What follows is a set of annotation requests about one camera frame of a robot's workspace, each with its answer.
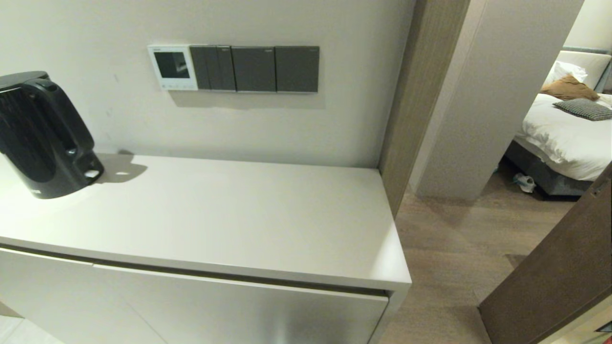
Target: electric kettle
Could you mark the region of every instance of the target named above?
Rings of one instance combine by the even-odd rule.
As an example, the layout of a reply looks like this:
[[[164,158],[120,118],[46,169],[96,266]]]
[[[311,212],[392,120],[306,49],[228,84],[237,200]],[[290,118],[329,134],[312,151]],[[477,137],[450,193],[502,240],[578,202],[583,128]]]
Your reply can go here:
[[[46,72],[0,77],[0,152],[37,198],[56,198],[104,172],[94,139]]]

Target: light switch panel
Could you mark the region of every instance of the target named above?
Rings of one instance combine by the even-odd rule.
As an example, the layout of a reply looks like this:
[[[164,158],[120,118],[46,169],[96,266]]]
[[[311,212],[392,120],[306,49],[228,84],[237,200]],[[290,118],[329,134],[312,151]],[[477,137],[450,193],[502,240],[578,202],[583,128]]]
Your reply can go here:
[[[276,92],[274,47],[231,47],[238,92]]]
[[[319,91],[319,47],[275,47],[278,92]]]
[[[230,47],[192,45],[190,49],[200,89],[236,91]]]

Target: white bedsheet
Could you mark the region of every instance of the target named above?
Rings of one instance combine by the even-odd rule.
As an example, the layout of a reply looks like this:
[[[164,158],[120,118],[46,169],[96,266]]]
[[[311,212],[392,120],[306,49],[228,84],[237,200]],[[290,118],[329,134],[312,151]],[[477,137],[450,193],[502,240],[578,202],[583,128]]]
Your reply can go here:
[[[517,137],[546,154],[548,159],[542,160],[554,171],[579,181],[594,181],[612,161],[612,120],[572,116],[553,106],[560,101],[538,94]]]

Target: bed frame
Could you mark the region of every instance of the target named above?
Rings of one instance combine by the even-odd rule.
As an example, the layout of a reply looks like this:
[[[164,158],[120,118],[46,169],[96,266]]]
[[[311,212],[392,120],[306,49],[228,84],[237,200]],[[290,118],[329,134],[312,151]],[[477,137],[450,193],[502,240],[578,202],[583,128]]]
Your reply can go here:
[[[563,47],[560,52],[558,60],[564,62],[575,62],[575,53],[564,53],[579,52],[579,53],[595,53],[595,54],[612,54],[608,50],[590,49],[590,48],[577,48],[577,47]],[[607,65],[601,63],[594,67],[595,71],[589,70],[588,66],[584,67],[587,69],[587,73],[601,73],[601,78],[598,80],[590,80],[589,87],[592,87],[598,93],[603,91],[603,87],[606,84],[608,77],[610,76],[612,69],[612,61]],[[582,194],[591,186],[592,182],[588,181],[577,181],[570,177],[566,177],[560,173],[553,171],[545,162],[539,157],[535,156],[527,149],[523,148],[516,141],[512,141],[510,146],[504,154],[508,160],[516,165],[525,175],[532,177],[535,184],[539,186],[549,196],[582,196]]]

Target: cabinet drawer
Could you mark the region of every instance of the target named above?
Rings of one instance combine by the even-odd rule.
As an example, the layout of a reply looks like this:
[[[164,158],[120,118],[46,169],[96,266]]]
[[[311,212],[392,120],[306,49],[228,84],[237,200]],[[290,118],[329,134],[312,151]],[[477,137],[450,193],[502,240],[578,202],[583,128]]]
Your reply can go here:
[[[0,300],[65,344],[164,344],[91,263],[0,249]]]
[[[384,296],[94,265],[168,344],[367,344]]]

